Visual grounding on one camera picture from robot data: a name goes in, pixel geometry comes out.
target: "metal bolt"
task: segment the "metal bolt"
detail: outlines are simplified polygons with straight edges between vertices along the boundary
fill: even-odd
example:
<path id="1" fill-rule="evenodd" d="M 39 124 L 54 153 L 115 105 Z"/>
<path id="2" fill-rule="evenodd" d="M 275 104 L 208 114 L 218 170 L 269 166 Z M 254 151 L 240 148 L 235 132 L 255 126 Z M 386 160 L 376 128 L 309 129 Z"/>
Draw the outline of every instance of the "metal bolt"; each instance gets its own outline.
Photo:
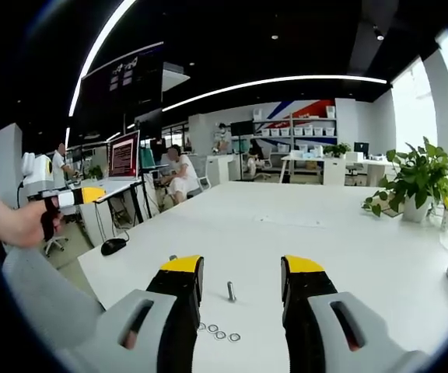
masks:
<path id="1" fill-rule="evenodd" d="M 233 283 L 231 281 L 227 281 L 227 291 L 229 293 L 229 301 L 236 302 L 236 296 L 234 295 Z"/>

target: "person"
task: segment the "person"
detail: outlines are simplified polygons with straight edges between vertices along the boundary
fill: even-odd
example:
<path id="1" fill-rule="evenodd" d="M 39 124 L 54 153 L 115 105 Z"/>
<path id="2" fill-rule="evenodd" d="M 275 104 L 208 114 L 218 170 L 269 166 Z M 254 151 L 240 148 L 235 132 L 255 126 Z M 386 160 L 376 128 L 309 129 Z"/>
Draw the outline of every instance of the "person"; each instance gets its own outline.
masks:
<path id="1" fill-rule="evenodd" d="M 162 184 L 169 184 L 169 195 L 175 204 L 184 202 L 187 192 L 198 189 L 198 177 L 193 164 L 187 155 L 181 154 L 179 145 L 172 145 L 167 151 L 172 169 L 175 175 L 162 178 Z"/>
<path id="2" fill-rule="evenodd" d="M 51 199 L 58 206 L 58 199 Z M 26 206 L 13 210 L 0 200 L 0 241 L 22 248 L 35 247 L 44 239 L 41 217 L 47 211 L 44 200 L 28 203 Z M 55 232 L 61 229 L 62 215 L 53 219 Z"/>
<path id="3" fill-rule="evenodd" d="M 264 153 L 262 152 L 262 147 L 254 138 L 250 140 L 250 150 L 248 151 L 247 166 L 250 170 L 252 178 L 255 177 L 257 168 L 264 167 Z"/>
<path id="4" fill-rule="evenodd" d="M 221 123 L 215 136 L 215 149 L 219 154 L 228 154 L 232 150 L 231 146 L 231 133 L 227 130 L 226 125 Z"/>
<path id="5" fill-rule="evenodd" d="M 55 189 L 65 188 L 65 178 L 63 172 L 69 174 L 70 176 L 79 175 L 79 172 L 74 171 L 72 167 L 65 164 L 65 161 L 63 160 L 65 150 L 65 144 L 61 142 L 58 149 L 56 149 L 53 154 L 53 179 Z"/>

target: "desk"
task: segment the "desk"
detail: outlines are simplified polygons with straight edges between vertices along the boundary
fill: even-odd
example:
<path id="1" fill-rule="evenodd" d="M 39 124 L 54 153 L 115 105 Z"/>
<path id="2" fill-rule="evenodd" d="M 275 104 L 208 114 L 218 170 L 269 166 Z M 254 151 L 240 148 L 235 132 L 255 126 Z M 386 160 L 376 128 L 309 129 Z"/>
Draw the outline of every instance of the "desk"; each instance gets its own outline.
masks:
<path id="1" fill-rule="evenodd" d="M 198 332 L 193 372 L 288 372 L 282 327 L 281 256 L 321 264 L 386 321 L 408 350 L 436 350 L 448 335 L 448 252 L 437 228 L 376 218 L 360 208 L 375 188 L 226 183 L 129 231 L 112 256 L 79 257 L 100 302 L 145 290 L 170 255 L 205 257 L 201 321 L 239 343 Z M 236 304 L 227 302 L 232 281 Z"/>
<path id="2" fill-rule="evenodd" d="M 283 177 L 285 175 L 286 171 L 286 164 L 290 161 L 297 161 L 297 162 L 325 162 L 326 160 L 332 160 L 333 158 L 300 158 L 295 157 L 291 155 L 287 155 L 286 157 L 281 158 L 283 161 L 283 166 L 281 168 L 281 175 L 279 177 L 279 183 L 282 183 Z M 372 159 L 363 159 L 362 161 L 347 161 L 344 159 L 344 162 L 347 165 L 354 165 L 354 164 L 361 164 L 361 165 L 367 165 L 367 181 L 366 186 L 367 187 L 377 187 L 378 182 L 383 178 L 383 175 L 386 173 L 386 168 L 393 166 L 392 162 L 388 161 L 374 161 Z"/>
<path id="3" fill-rule="evenodd" d="M 99 201 L 112 197 L 113 195 L 124 193 L 127 211 L 129 215 L 134 218 L 136 214 L 135 204 L 131 194 L 125 193 L 133 183 L 140 183 L 140 180 L 133 177 L 83 180 L 80 187 L 98 187 L 105 189 L 107 195 L 100 198 Z M 150 174 L 145 175 L 145 188 L 148 194 L 150 211 L 152 212 L 152 215 L 158 214 L 156 193 L 153 187 L 153 179 Z M 149 216 L 146 212 L 146 202 L 141 185 L 136 186 L 136 193 L 143 220 L 146 221 L 149 219 Z M 79 205 L 79 211 L 82 220 L 84 221 L 89 240 L 94 246 L 101 245 L 103 243 L 103 237 L 105 239 L 111 239 L 118 234 L 117 229 L 113 225 L 110 208 L 108 207 L 107 202 L 102 204 L 81 204 Z"/>
<path id="4" fill-rule="evenodd" d="M 238 155 L 209 155 L 207 164 L 208 179 L 213 187 L 241 179 Z"/>

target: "black monitor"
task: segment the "black monitor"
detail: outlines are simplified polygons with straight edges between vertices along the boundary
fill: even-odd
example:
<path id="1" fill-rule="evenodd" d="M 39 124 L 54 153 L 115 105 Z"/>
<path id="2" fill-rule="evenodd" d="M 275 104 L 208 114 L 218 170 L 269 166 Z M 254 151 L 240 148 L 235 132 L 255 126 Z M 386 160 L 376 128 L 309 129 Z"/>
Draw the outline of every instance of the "black monitor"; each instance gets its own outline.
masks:
<path id="1" fill-rule="evenodd" d="M 245 134 L 254 134 L 254 122 L 252 120 L 231 123 L 232 136 L 244 136 Z"/>
<path id="2" fill-rule="evenodd" d="M 354 152 L 364 153 L 364 157 L 369 157 L 369 142 L 354 142 Z"/>

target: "curved led light strip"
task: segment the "curved led light strip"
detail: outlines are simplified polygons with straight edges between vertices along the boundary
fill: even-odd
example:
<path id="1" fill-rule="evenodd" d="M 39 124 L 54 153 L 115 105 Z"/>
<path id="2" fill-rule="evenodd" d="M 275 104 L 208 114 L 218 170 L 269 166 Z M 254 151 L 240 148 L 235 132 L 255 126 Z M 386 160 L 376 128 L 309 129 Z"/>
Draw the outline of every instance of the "curved led light strip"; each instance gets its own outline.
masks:
<path id="1" fill-rule="evenodd" d="M 68 116 L 71 117 L 74 115 L 75 105 L 77 105 L 77 100 L 79 99 L 79 92 L 81 90 L 81 80 L 85 77 L 91 68 L 91 64 L 93 64 L 94 58 L 98 54 L 101 46 L 105 42 L 108 37 L 108 34 L 115 27 L 120 18 L 131 8 L 131 6 L 136 2 L 136 0 L 124 0 L 122 4 L 118 6 L 115 10 L 114 14 L 108 19 L 108 22 L 105 24 L 103 29 L 100 32 L 100 35 L 96 38 L 91 51 L 87 55 L 86 62 L 82 66 L 81 74 L 79 76 L 79 80 L 77 81 L 77 85 L 75 86 L 74 96 L 72 97 L 72 103 L 70 104 L 70 110 L 68 111 Z"/>
<path id="2" fill-rule="evenodd" d="M 171 109 L 175 109 L 176 107 L 186 105 L 187 103 L 192 103 L 196 101 L 197 99 L 204 99 L 205 97 L 218 95 L 219 93 L 224 93 L 228 91 L 233 91 L 234 89 L 240 89 L 240 88 L 246 88 L 251 87 L 253 85 L 260 85 L 260 84 L 267 84 L 267 83 L 274 83 L 274 82 L 288 82 L 292 80 L 310 80 L 310 79 L 340 79 L 340 80 L 356 80 L 358 82 L 371 82 L 371 83 L 379 83 L 379 84 L 387 84 L 386 80 L 382 79 L 376 79 L 376 78 L 366 78 L 364 76 L 351 76 L 351 75 L 297 75 L 297 76 L 284 76 L 282 78 L 271 78 L 271 79 L 264 79 L 264 80 L 257 80 L 255 82 L 248 82 L 238 85 L 231 85 L 227 88 L 217 89 L 215 91 L 211 91 L 208 93 L 204 93 L 200 96 L 195 96 L 190 99 L 186 99 L 184 101 L 181 101 L 180 103 L 174 103 L 173 105 L 170 105 L 168 107 L 164 107 L 162 111 L 167 111 Z"/>

